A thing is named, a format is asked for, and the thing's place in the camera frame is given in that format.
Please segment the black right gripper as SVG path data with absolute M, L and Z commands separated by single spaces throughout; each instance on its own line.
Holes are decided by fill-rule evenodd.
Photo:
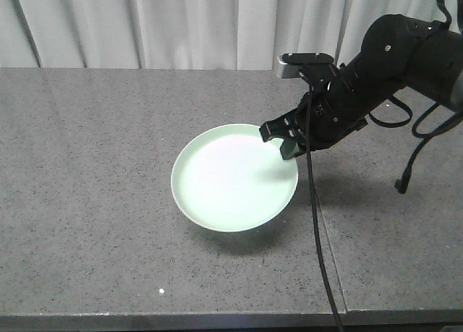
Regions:
M 280 146 L 283 160 L 296 158 L 301 152 L 330 148 L 368 124 L 364 116 L 350 119 L 330 103 L 328 89 L 337 74 L 338 69 L 332 64 L 301 66 L 300 76 L 310 90 L 301 99 L 294 117 L 283 115 L 260 126 L 259 133 L 264 142 L 283 139 Z M 295 137 L 295 127 L 300 134 L 297 141 L 291 140 Z

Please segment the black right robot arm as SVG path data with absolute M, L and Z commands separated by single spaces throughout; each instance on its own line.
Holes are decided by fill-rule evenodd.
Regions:
M 260 127 L 263 141 L 283 141 L 284 159 L 324 150 L 362 129 L 372 110 L 405 87 L 462 112 L 462 35 L 439 21 L 383 15 L 343 67 L 323 53 L 283 54 L 280 62 L 284 78 L 309 85 L 295 109 Z

